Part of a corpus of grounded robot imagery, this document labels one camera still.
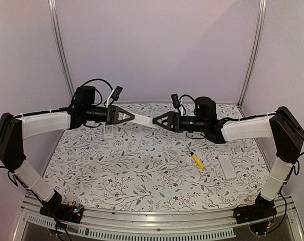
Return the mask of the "white remote control with batteries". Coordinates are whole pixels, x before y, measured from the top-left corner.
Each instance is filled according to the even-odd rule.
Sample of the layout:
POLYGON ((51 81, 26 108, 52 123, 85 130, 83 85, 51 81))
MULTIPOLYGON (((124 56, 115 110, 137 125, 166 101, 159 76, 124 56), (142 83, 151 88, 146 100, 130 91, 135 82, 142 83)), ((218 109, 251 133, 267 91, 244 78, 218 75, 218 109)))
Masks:
POLYGON ((140 114, 136 114, 136 113, 134 114, 134 119, 131 120, 131 122, 142 125, 142 126, 146 126, 149 128, 153 128, 153 129, 159 128, 159 126, 153 124, 153 118, 144 116, 144 115, 140 115, 140 114))

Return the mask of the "yellow handled screwdriver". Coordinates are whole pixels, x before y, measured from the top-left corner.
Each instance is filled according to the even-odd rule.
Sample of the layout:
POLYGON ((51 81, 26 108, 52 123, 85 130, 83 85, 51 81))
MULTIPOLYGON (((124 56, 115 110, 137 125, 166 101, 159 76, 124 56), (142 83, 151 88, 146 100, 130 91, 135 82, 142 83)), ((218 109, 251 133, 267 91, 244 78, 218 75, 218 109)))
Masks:
POLYGON ((204 166, 203 162, 197 157, 197 155, 190 149, 188 149, 188 153, 192 157, 192 159, 194 160, 196 166, 199 169, 204 170, 205 166, 204 166))

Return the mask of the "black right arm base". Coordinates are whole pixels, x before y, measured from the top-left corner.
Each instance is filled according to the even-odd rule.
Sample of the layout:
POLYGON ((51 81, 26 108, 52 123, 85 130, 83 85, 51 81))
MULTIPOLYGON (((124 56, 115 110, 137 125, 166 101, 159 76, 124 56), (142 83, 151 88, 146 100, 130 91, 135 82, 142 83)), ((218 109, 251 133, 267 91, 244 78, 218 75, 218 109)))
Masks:
POLYGON ((273 217, 276 214, 277 210, 273 201, 260 201, 252 205, 240 204, 233 210, 233 217, 237 224, 273 217))

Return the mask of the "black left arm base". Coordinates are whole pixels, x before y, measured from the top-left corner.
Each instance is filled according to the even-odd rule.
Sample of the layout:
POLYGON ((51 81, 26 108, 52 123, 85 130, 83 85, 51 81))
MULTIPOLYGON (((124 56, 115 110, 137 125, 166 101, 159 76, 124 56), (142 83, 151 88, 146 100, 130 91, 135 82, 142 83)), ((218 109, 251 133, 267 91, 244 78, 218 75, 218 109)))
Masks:
POLYGON ((62 221, 80 223, 83 216, 83 208, 84 206, 81 203, 76 203, 75 201, 63 203, 59 199, 52 199, 42 204, 40 214, 62 221))

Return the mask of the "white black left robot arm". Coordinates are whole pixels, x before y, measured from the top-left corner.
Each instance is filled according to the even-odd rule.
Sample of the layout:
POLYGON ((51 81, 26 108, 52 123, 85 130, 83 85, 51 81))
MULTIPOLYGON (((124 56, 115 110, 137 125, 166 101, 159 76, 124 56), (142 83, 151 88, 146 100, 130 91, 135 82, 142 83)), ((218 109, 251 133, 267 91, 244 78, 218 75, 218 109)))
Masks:
POLYGON ((14 184, 21 183, 32 192, 55 218, 61 218, 66 208, 61 195, 42 176, 60 135, 87 122, 120 124, 120 113, 128 116, 126 121, 134 119, 132 114, 113 104, 119 99, 122 87, 111 87, 107 99, 96 103, 95 95, 99 91, 91 85, 93 82, 89 80, 79 86, 67 107, 18 115, 5 112, 0 117, 0 168, 7 170, 14 184))

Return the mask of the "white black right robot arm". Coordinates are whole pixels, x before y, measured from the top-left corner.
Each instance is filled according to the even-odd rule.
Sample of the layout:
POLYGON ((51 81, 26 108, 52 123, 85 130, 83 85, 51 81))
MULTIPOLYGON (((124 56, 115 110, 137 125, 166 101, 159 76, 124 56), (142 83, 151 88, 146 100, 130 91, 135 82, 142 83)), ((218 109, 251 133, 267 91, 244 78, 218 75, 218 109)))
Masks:
POLYGON ((304 130, 285 106, 276 111, 244 118, 217 118, 216 103, 209 97, 194 100, 194 115, 169 111, 153 118, 152 123, 172 132, 200 132, 215 144, 234 140, 273 138, 276 159, 263 189, 251 207, 251 215, 261 219, 304 154, 304 130))

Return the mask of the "white air conditioner remote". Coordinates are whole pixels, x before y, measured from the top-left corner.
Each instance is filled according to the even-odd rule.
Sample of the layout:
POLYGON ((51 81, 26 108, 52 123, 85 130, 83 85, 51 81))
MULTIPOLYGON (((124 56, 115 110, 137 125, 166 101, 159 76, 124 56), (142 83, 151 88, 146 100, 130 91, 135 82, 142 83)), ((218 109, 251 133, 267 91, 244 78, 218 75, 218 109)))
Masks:
POLYGON ((103 127, 104 140, 112 140, 114 138, 114 126, 104 123, 103 127))

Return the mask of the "floral patterned table mat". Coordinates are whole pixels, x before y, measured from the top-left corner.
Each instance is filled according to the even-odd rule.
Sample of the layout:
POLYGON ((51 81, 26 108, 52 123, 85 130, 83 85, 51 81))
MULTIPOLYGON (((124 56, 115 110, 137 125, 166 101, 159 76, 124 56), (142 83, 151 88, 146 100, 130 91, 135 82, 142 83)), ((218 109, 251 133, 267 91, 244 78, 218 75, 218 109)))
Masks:
POLYGON ((65 131, 43 178, 65 201, 131 211, 195 211, 251 204, 268 177, 253 139, 216 145, 198 134, 173 133, 134 123, 65 131), (203 162, 199 169, 188 153, 203 162), (237 178, 226 180, 219 157, 227 155, 237 178))

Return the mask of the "aluminium front rail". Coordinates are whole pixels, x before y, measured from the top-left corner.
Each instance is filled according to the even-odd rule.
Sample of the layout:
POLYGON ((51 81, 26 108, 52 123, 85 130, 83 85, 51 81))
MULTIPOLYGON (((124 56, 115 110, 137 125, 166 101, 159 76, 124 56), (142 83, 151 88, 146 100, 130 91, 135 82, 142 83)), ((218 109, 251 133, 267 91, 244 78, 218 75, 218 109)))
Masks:
POLYGON ((272 233, 260 235, 265 219, 237 223, 233 208, 187 212, 135 212, 86 208, 80 223, 55 227, 40 214, 40 204, 26 195, 13 240, 304 240, 291 196, 275 200, 272 233))

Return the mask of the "left aluminium frame post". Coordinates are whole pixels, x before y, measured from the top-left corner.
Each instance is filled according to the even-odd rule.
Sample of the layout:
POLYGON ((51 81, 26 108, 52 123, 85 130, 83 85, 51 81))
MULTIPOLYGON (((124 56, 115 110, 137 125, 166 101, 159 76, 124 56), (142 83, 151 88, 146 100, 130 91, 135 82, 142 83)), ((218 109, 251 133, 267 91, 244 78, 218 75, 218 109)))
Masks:
POLYGON ((67 57, 66 57, 66 53, 65 53, 65 49, 64 49, 63 38, 62 38, 60 23, 59 23, 57 2, 55 0, 48 0, 48 6, 49 6, 49 14, 50 14, 50 18, 51 18, 51 23, 52 23, 53 35, 54 35, 54 39, 56 42, 56 48, 57 48, 58 57, 60 60, 60 65, 62 68, 62 73, 64 76, 64 80, 66 83, 68 93, 70 95, 70 99, 72 99, 73 95, 75 94, 75 88, 74 88, 73 81, 71 78, 68 61, 67 61, 67 57))

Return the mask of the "aluminium frame post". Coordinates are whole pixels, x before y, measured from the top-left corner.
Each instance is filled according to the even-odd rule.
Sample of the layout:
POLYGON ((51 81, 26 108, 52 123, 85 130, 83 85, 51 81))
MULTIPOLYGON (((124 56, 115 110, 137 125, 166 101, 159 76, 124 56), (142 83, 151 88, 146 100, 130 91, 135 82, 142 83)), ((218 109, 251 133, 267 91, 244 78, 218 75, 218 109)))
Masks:
POLYGON ((66 83, 68 93, 70 95, 70 99, 72 99, 73 95, 75 94, 75 88, 74 88, 73 81, 71 78, 68 61, 67 61, 67 57, 66 57, 66 53, 65 53, 65 49, 64 49, 63 38, 62 38, 60 23, 59 23, 57 2, 55 0, 48 0, 48 6, 49 6, 49 14, 50 14, 50 18, 51 18, 51 23, 52 23, 53 35, 54 35, 54 39, 56 42, 56 48, 57 48, 58 57, 60 60, 60 65, 62 68, 62 73, 64 76, 64 80, 66 83))
POLYGON ((263 33, 264 22, 265 22, 265 14, 266 14, 266 7, 267 7, 267 0, 260 0, 259 1, 259 8, 258 8, 258 16, 256 21, 256 28, 255 28, 255 35, 252 43, 252 48, 250 52, 250 58, 248 61, 244 83, 241 89, 241 93, 238 100, 238 107, 242 107, 245 103, 246 95, 250 86, 252 74, 254 71, 256 58, 259 52, 260 41, 263 33))

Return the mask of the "right aluminium frame post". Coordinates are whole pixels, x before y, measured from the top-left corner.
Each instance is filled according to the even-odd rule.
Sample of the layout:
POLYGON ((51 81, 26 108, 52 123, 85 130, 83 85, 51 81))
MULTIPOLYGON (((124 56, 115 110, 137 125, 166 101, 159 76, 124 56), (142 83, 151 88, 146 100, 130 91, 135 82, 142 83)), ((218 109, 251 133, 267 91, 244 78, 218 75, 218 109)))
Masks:
POLYGON ((252 43, 252 48, 250 52, 250 58, 248 61, 244 83, 241 89, 241 93, 238 100, 238 107, 242 107, 245 103, 246 95, 250 86, 252 74, 254 71, 256 58, 259 52, 260 41, 263 33, 264 22, 265 22, 265 14, 266 14, 266 7, 267 7, 267 0, 260 0, 259 1, 259 8, 258 8, 258 16, 256 21, 256 28, 255 28, 255 35, 252 43))

